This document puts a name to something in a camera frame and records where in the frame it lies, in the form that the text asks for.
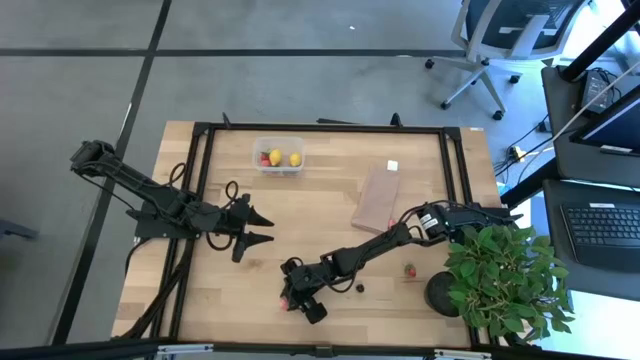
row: brown paper bag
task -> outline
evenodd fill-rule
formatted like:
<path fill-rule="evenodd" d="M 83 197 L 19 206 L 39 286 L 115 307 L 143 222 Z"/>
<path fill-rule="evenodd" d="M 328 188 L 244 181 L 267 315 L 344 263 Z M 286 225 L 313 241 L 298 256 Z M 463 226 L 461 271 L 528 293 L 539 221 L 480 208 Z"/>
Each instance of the brown paper bag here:
<path fill-rule="evenodd" d="M 397 171 L 371 168 L 362 188 L 358 208 L 351 218 L 351 225 L 376 234 L 387 231 L 399 185 L 400 176 Z"/>

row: white chair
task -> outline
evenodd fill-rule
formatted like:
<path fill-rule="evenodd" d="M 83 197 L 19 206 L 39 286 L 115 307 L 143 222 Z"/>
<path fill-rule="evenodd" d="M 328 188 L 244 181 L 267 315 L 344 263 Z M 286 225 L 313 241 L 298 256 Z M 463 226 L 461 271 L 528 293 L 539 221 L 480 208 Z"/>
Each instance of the white chair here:
<path fill-rule="evenodd" d="M 434 57 L 425 67 L 433 68 L 434 59 L 471 75 L 440 107 L 451 101 L 480 79 L 489 89 L 500 110 L 493 115 L 502 120 L 507 107 L 496 91 L 489 68 L 510 75 L 518 83 L 522 73 L 490 65 L 492 59 L 544 60 L 560 55 L 567 43 L 577 14 L 589 0 L 464 0 L 451 34 L 451 40 L 466 51 L 463 60 Z M 467 38 L 462 36 L 466 24 Z"/>

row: plastic container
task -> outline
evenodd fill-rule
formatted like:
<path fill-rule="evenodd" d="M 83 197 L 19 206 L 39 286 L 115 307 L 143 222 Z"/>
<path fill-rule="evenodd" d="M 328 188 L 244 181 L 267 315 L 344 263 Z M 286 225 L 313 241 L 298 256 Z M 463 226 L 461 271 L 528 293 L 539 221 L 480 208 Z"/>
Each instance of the plastic container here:
<path fill-rule="evenodd" d="M 278 149 L 282 152 L 280 166 L 262 166 L 260 154 Z M 302 158 L 300 166 L 289 166 L 289 156 L 299 153 Z M 267 175 L 298 175 L 304 167 L 304 140 L 299 137 L 259 137 L 253 144 L 253 165 L 258 171 Z"/>

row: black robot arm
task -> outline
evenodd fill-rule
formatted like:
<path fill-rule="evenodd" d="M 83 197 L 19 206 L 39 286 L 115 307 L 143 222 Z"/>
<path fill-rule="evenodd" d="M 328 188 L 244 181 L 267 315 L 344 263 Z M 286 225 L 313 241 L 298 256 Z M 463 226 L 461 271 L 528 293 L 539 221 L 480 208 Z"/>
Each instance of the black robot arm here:
<path fill-rule="evenodd" d="M 437 203 L 425 203 L 407 210 L 396 225 L 386 232 L 374 237 L 364 244 L 341 248 L 320 256 L 320 262 L 305 265 L 299 258 L 291 258 L 280 266 L 285 275 L 284 288 L 280 293 L 283 304 L 288 311 L 301 310 L 311 324 L 315 324 L 327 316 L 322 303 L 317 303 L 314 294 L 325 286 L 335 292 L 347 292 L 355 281 L 356 273 L 364 268 L 367 261 L 407 244 L 432 246 L 442 241 L 458 238 L 463 226 L 484 227 L 489 225 L 506 225 L 517 219 L 510 217 L 506 209 L 482 209 L 478 204 L 459 205 L 447 202 L 451 206 L 445 208 Z M 427 238 L 412 237 L 406 220 L 417 214 Z M 344 289 L 334 286 L 350 281 Z"/>
<path fill-rule="evenodd" d="M 136 236 L 195 238 L 204 232 L 209 239 L 208 233 L 229 235 L 231 240 L 236 239 L 234 262 L 240 262 L 248 247 L 273 240 L 270 236 L 244 232 L 247 224 L 273 226 L 249 206 L 249 194 L 239 198 L 230 196 L 229 203 L 223 207 L 200 201 L 196 194 L 173 187 L 173 182 L 181 176 L 173 178 L 180 166 L 172 171 L 169 183 L 158 184 L 123 163 L 111 145 L 97 140 L 83 142 L 71 162 L 71 170 L 81 177 L 110 178 L 144 200 L 141 210 L 127 210 L 127 214 L 138 221 Z M 231 182 L 227 185 L 227 194 L 232 184 L 237 193 L 237 183 Z"/>

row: black pot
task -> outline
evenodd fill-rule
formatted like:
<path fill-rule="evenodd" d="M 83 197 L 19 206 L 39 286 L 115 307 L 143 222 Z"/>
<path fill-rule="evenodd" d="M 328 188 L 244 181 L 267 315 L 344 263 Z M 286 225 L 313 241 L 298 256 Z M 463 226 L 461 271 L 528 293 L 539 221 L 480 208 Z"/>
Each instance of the black pot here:
<path fill-rule="evenodd" d="M 438 313 L 448 317 L 458 317 L 460 313 L 451 303 L 449 288 L 455 282 L 453 274 L 447 271 L 435 274 L 424 289 L 424 301 Z"/>

